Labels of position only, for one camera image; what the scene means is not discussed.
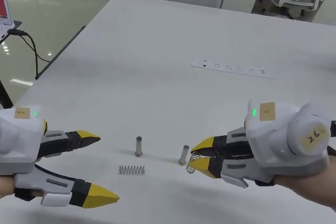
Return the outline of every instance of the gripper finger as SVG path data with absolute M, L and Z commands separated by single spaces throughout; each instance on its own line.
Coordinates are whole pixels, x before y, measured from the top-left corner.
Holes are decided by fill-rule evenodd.
M 27 174 L 14 175 L 15 196 L 30 201 L 36 190 L 43 192 L 41 205 L 94 208 L 117 202 L 118 195 L 105 188 L 48 171 L 38 165 Z

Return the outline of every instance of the tan label sticker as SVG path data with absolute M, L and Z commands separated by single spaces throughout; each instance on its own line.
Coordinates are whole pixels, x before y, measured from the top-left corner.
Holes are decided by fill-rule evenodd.
M 328 131 L 319 123 L 307 135 L 300 139 L 300 144 L 306 152 L 311 152 L 318 147 L 326 137 L 329 137 Z
M 259 113 L 260 121 L 274 121 L 275 103 L 274 102 L 261 103 L 259 112 L 260 112 Z
M 29 119 L 30 118 L 30 108 L 16 108 L 14 118 Z

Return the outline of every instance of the black cable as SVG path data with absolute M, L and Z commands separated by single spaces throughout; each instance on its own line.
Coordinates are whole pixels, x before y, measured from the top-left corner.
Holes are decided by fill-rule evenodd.
M 35 52 L 34 49 L 33 49 L 33 47 L 26 41 L 26 39 L 25 39 L 23 36 L 20 36 L 20 38 L 23 39 L 23 40 L 25 41 L 25 43 L 28 45 L 28 47 L 31 48 L 31 50 L 32 50 L 33 52 Z M 38 57 L 40 60 L 42 60 L 42 61 L 50 62 L 49 60 L 43 59 L 40 55 L 37 55 L 37 57 Z
M 33 38 L 27 32 L 22 31 L 22 30 L 17 30 L 17 29 L 10 29 L 10 30 L 7 31 L 7 33 L 9 35 L 15 35 L 15 36 L 21 37 L 21 39 L 23 39 L 25 41 L 25 43 L 34 51 L 34 54 L 35 54 L 35 71 L 36 71 L 35 80 L 37 80 L 37 78 L 38 78 L 38 59 L 41 59 L 41 60 L 46 61 L 46 62 L 49 62 L 49 61 L 41 58 L 38 55 L 35 42 L 34 42 Z M 23 36 L 27 36 L 30 39 L 31 43 L 33 44 L 33 47 L 25 40 L 25 38 Z

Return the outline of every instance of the red screen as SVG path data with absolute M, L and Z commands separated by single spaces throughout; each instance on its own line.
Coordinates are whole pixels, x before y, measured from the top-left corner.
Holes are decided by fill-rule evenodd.
M 0 0 L 0 16 L 7 18 L 7 10 L 5 6 L 5 0 Z

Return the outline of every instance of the human hand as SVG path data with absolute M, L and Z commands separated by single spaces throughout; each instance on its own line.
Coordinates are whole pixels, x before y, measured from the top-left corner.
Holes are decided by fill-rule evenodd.
M 0 199 L 12 195 L 15 190 L 15 183 L 14 183 L 14 177 L 13 176 L 0 176 Z M 33 190 L 32 191 L 33 196 L 40 197 L 42 196 L 42 192 L 39 190 Z
M 0 176 L 0 199 L 14 193 L 14 177 Z
M 277 175 L 277 185 L 287 187 L 301 197 L 324 206 L 336 207 L 336 157 L 329 156 L 329 166 L 311 177 L 298 178 Z

